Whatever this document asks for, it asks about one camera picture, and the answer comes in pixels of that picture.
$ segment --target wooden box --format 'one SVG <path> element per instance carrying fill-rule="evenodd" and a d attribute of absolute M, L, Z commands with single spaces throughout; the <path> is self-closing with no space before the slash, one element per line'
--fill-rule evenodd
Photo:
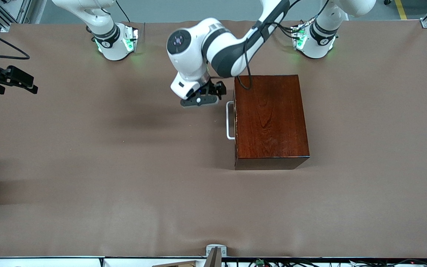
<path fill-rule="evenodd" d="M 248 76 L 240 76 L 249 86 Z M 295 169 L 310 157 L 297 75 L 235 79 L 235 169 Z"/>

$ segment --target white handle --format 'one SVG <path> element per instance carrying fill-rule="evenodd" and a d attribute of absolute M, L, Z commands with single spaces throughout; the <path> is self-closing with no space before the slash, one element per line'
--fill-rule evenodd
<path fill-rule="evenodd" d="M 227 104 L 225 105 L 226 110 L 227 110 L 227 138 L 228 140 L 235 140 L 235 137 L 231 137 L 230 136 L 230 123 L 228 122 L 228 105 L 233 104 L 233 101 L 228 101 Z"/>

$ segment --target cable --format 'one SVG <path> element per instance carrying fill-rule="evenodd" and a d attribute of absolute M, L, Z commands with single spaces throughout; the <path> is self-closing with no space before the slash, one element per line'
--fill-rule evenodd
<path fill-rule="evenodd" d="M 248 42 L 248 38 L 245 40 L 244 42 L 244 54 L 245 54 L 245 62 L 246 62 L 246 69 L 248 70 L 248 78 L 249 78 L 249 87 L 244 86 L 244 84 L 242 83 L 242 80 L 240 79 L 239 76 L 237 76 L 238 82 L 240 83 L 240 85 L 246 89 L 246 90 L 250 90 L 253 84 L 253 78 L 251 78 L 251 71 L 249 70 L 249 64 L 248 64 L 248 57 L 246 55 L 246 44 Z"/>
<path fill-rule="evenodd" d="M 98 0 L 95 0 L 95 3 L 98 5 L 98 7 L 105 13 L 108 15 L 112 15 L 110 12 L 106 11 L 105 9 L 103 9 L 102 5 L 100 5 L 100 2 L 98 2 Z"/>
<path fill-rule="evenodd" d="M 327 0 L 324 4 L 324 6 L 322 7 L 322 9 L 319 11 L 319 13 L 317 15 L 315 15 L 315 18 L 317 19 L 317 17 L 319 17 L 319 15 L 324 11 L 325 7 L 327 6 L 327 4 L 329 3 L 329 0 Z"/>
<path fill-rule="evenodd" d="M 123 14 L 125 15 L 126 19 L 128 20 L 128 22 L 131 23 L 131 20 L 129 20 L 129 17 L 126 15 L 125 11 L 123 10 L 123 8 L 120 6 L 120 3 L 118 3 L 118 0 L 116 0 L 116 4 L 118 5 L 118 7 L 120 8 L 120 10 L 123 12 Z"/>
<path fill-rule="evenodd" d="M 294 3 L 292 3 L 292 4 L 289 6 L 289 8 L 291 9 L 291 7 L 293 7 L 294 5 L 296 5 L 299 1 L 301 1 L 301 0 L 296 0 Z"/>
<path fill-rule="evenodd" d="M 0 55 L 0 59 L 20 59 L 20 60 L 30 59 L 30 56 L 28 54 L 26 54 L 26 52 L 17 48 L 16 46 L 11 44 L 10 42 L 7 42 L 6 40 L 2 39 L 1 37 L 0 37 L 0 41 L 7 44 L 8 46 L 14 48 L 15 50 L 17 50 L 18 52 L 20 52 L 21 54 L 23 54 L 25 56 L 25 57 L 22 57 L 22 56 L 1 56 Z"/>
<path fill-rule="evenodd" d="M 377 264 L 373 264 L 370 262 L 366 262 L 366 261 L 357 261 L 355 267 L 395 267 L 396 265 L 399 264 L 404 264 L 406 262 L 412 262 L 413 264 L 420 264 L 420 265 L 426 265 L 427 266 L 427 262 L 421 261 L 421 260 L 414 260 L 414 259 L 406 259 L 406 260 L 402 260 L 401 262 L 395 263 L 395 264 L 386 264 L 383 262 L 378 262 Z"/>

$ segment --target table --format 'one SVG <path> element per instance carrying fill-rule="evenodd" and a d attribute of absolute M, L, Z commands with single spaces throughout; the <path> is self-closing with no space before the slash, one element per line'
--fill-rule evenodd
<path fill-rule="evenodd" d="M 183 109 L 166 37 L 196 22 L 133 24 L 138 53 L 109 62 L 84 25 L 13 25 L 31 55 L 1 60 L 39 93 L 0 96 L 0 256 L 427 257 L 427 29 L 344 22 L 330 54 L 280 32 L 253 75 L 298 74 L 311 158 L 234 171 L 226 100 Z M 240 36 L 252 22 L 224 22 Z M 17 52 L 0 43 L 0 54 Z"/>

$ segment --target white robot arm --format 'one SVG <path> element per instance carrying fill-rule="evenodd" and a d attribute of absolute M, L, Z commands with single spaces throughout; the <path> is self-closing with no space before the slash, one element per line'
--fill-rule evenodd
<path fill-rule="evenodd" d="M 115 0 L 52 0 L 87 24 L 95 36 L 98 50 L 109 60 L 121 60 L 134 52 L 138 30 L 114 23 L 110 14 L 102 9 L 112 6 Z"/>
<path fill-rule="evenodd" d="M 166 46 L 178 70 L 171 89 L 183 99 L 181 105 L 217 103 L 225 88 L 212 84 L 207 62 L 223 78 L 238 76 L 289 10 L 289 0 L 261 0 L 261 4 L 261 17 L 241 39 L 213 18 L 171 34 Z"/>
<path fill-rule="evenodd" d="M 313 23 L 293 36 L 296 50 L 312 59 L 320 59 L 332 49 L 337 30 L 345 20 L 345 14 L 360 17 L 373 8 L 376 0 L 322 0 L 322 12 Z"/>
<path fill-rule="evenodd" d="M 169 58 L 178 71 L 171 83 L 171 89 L 182 98 L 182 106 L 218 103 L 226 90 L 221 82 L 212 84 L 207 62 L 210 62 L 212 68 L 223 78 L 238 76 L 290 8 L 289 0 L 261 0 L 261 4 L 261 17 L 241 39 L 237 39 L 222 23 L 213 18 L 205 19 L 190 28 L 178 29 L 171 34 L 166 46 Z M 296 49 L 313 58 L 325 56 L 332 48 L 337 29 L 344 20 L 344 12 L 359 17 L 371 10 L 375 0 L 322 0 L 322 6 L 325 4 L 327 6 L 315 20 L 315 26 L 301 31 L 310 34 L 304 33 L 295 37 L 302 38 L 301 47 Z M 316 39 L 317 42 L 304 41 L 311 39 Z"/>

